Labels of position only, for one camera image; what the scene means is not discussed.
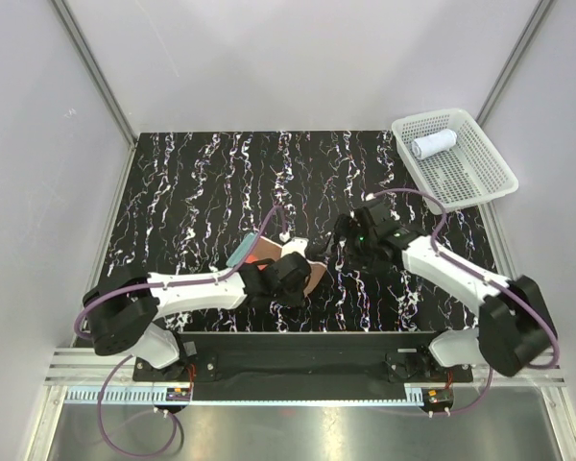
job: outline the reflective surface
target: reflective surface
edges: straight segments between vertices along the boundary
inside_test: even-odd
[[[456,406],[475,397],[457,390]],[[107,406],[116,428],[141,406]],[[492,389],[482,405],[457,417],[429,420],[412,408],[202,407],[179,413],[185,442],[160,459],[229,460],[561,460],[536,389]],[[158,449],[170,423],[150,414],[112,435],[121,448]],[[96,426],[94,405],[65,405],[51,460],[128,459],[112,452]]]

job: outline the white wall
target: white wall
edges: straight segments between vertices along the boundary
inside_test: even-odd
[[[557,2],[485,130],[520,181],[496,207],[552,311],[576,407],[576,0]]]
[[[386,129],[482,107],[537,0],[68,0],[135,130]]]
[[[72,338],[126,157],[49,2],[0,1],[0,460]]]

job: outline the laundry basket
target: laundry basket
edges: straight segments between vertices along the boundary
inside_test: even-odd
[[[424,160],[412,155],[412,141],[451,129],[457,143]],[[518,180],[491,141],[465,110],[445,109],[412,115],[393,123],[396,146],[414,182],[448,211],[481,205],[518,189]],[[425,200],[431,211],[438,206]]]

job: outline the marble pattern surface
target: marble pattern surface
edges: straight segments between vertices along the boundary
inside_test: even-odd
[[[150,272],[222,269],[275,203],[292,235],[323,243],[340,213],[369,192],[415,187],[391,132],[144,133],[139,139],[103,275],[131,262]],[[396,219],[431,232],[438,217],[420,197],[386,199]],[[280,232],[271,223],[266,235]],[[451,213],[441,241],[494,269],[478,212]],[[389,331],[464,328],[473,316],[432,283],[403,271],[373,278],[338,253],[305,308],[208,309],[171,316],[179,331]]]

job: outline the cable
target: cable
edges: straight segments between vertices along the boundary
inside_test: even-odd
[[[470,268],[469,266],[467,266],[463,262],[455,259],[451,255],[448,255],[444,252],[440,252],[439,247],[438,247],[437,237],[438,237],[440,231],[442,231],[442,228],[446,224],[446,221],[448,218],[448,213],[445,210],[444,205],[442,205],[442,202],[440,202],[435,197],[427,194],[426,192],[421,192],[421,191],[416,190],[416,189],[408,189],[408,188],[403,188],[403,187],[397,188],[397,189],[382,190],[381,192],[376,192],[375,194],[372,194],[372,195],[374,197],[379,197],[380,195],[395,194],[397,192],[406,192],[406,193],[410,193],[410,194],[420,195],[421,197],[424,197],[425,199],[430,200],[431,202],[433,202],[435,205],[437,205],[440,208],[440,210],[442,211],[442,219],[440,219],[440,222],[438,223],[438,225],[433,230],[433,233],[431,234],[431,247],[433,248],[433,251],[437,255],[439,255],[440,257],[445,259],[446,261],[450,262],[451,264],[454,264],[459,269],[463,270],[464,272],[467,272],[468,274],[475,277],[476,279],[482,280],[485,283],[490,284],[492,287],[496,288],[501,293],[508,296],[512,301],[514,301],[522,309],[524,309],[525,312],[527,312],[538,323],[540,328],[546,333],[546,336],[548,336],[548,340],[550,341],[550,345],[553,348],[553,356],[552,356],[550,362],[548,362],[544,365],[530,364],[527,366],[529,368],[539,369],[539,370],[548,370],[550,368],[556,367],[557,363],[559,362],[559,355],[560,355],[559,342],[557,341],[557,338],[555,337],[555,333],[553,332],[552,328],[548,324],[546,324],[546,322],[544,322],[544,319],[541,318],[541,316],[538,314],[538,312],[536,312],[531,305],[529,305],[528,303],[523,301],[519,296],[517,296],[515,293],[513,293],[507,287],[497,283],[494,280],[485,279],[485,277],[482,274],[473,270],[472,268]]]
[[[131,453],[129,451],[125,451],[124,449],[120,449],[115,444],[113,444],[111,439],[108,437],[108,434],[105,431],[105,425],[103,424],[102,403],[103,403],[103,398],[105,396],[105,391],[107,390],[107,386],[108,386],[109,382],[111,381],[111,379],[115,376],[117,371],[122,367],[122,365],[124,365],[126,362],[128,362],[131,358],[132,358],[132,355],[128,355],[125,359],[123,359],[121,362],[119,362],[115,366],[115,368],[113,368],[113,370],[111,370],[111,373],[108,374],[107,379],[105,379],[105,382],[103,383],[103,386],[101,387],[100,392],[98,393],[98,400],[96,402],[96,410],[97,410],[96,420],[98,422],[98,428],[100,430],[101,437],[103,438],[105,443],[107,445],[109,445],[115,452],[122,454],[124,456],[128,456],[130,458],[136,458],[136,459],[155,458],[156,456],[159,456],[163,452],[165,452],[171,446],[171,444],[173,444],[173,441],[175,440],[175,436],[177,435],[178,428],[180,429],[181,433],[183,433],[183,427],[181,426],[181,422],[180,422],[180,420],[177,419],[177,417],[173,413],[169,413],[168,411],[164,413],[165,415],[168,415],[171,418],[171,421],[173,422],[173,432],[171,433],[169,440],[166,442],[166,444],[164,444],[164,446],[162,446],[162,448],[154,451],[153,453],[149,453],[149,454]]]
[[[82,324],[83,324],[84,318],[92,310],[94,310],[96,307],[98,307],[102,303],[107,302],[108,300],[110,300],[112,298],[115,298],[116,296],[125,295],[127,293],[131,293],[133,291],[138,291],[138,290],[151,290],[154,288],[165,288],[165,287],[171,288],[171,287],[176,287],[176,286],[204,285],[207,283],[217,283],[218,281],[223,281],[223,280],[228,279],[230,276],[232,276],[234,273],[236,273],[241,268],[241,266],[246,262],[246,259],[252,253],[253,249],[255,248],[256,244],[258,243],[258,240],[260,240],[260,237],[262,236],[263,232],[267,228],[269,221],[271,221],[271,218],[278,211],[279,211],[279,214],[281,217],[282,232],[284,232],[284,233],[287,232],[288,227],[287,227],[287,223],[286,223],[286,217],[285,217],[284,211],[283,211],[283,206],[275,205],[267,213],[267,216],[265,216],[265,219],[263,220],[262,225],[260,226],[260,230],[256,234],[256,237],[254,238],[252,244],[248,248],[248,251],[244,254],[244,256],[241,258],[241,260],[239,260],[239,262],[235,266],[233,266],[227,273],[223,274],[222,276],[220,276],[218,278],[212,278],[212,279],[172,281],[170,283],[167,283],[166,285],[164,285],[164,283],[160,282],[160,281],[155,282],[155,283],[139,283],[137,285],[129,285],[129,286],[125,286],[123,288],[119,288],[117,290],[113,290],[113,291],[106,293],[105,295],[103,295],[99,298],[96,298],[95,300],[93,300],[91,303],[89,303],[88,305],[86,305],[84,307],[84,309],[79,313],[79,315],[75,319],[75,325],[74,325],[75,334],[82,339],[86,339],[88,341],[91,340],[92,339],[91,334],[85,333],[84,331],[82,331]]]

